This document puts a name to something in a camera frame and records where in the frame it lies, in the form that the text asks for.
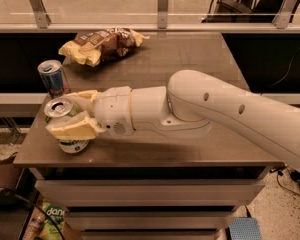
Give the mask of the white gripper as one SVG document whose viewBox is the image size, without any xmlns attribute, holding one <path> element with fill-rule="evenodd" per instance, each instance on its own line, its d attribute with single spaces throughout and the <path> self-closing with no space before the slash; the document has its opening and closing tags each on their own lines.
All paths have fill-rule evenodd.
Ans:
<svg viewBox="0 0 300 240">
<path fill-rule="evenodd" d="M 92 112 L 94 108 L 95 118 L 83 111 L 73 117 L 52 119 L 46 129 L 60 141 L 91 140 L 105 131 L 110 136 L 133 135 L 131 94 L 128 86 L 110 88 L 102 93 L 85 90 L 66 94 L 65 97 L 81 110 Z"/>
</svg>

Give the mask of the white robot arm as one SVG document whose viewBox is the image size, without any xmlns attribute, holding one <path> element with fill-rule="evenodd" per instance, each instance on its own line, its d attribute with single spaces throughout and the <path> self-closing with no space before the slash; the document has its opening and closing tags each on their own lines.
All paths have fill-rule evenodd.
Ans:
<svg viewBox="0 0 300 240">
<path fill-rule="evenodd" d="M 174 73 L 165 86 L 70 93 L 49 101 L 44 113 L 47 131 L 65 143 L 136 131 L 198 138 L 217 122 L 300 173 L 300 108 L 194 70 Z"/>
</svg>

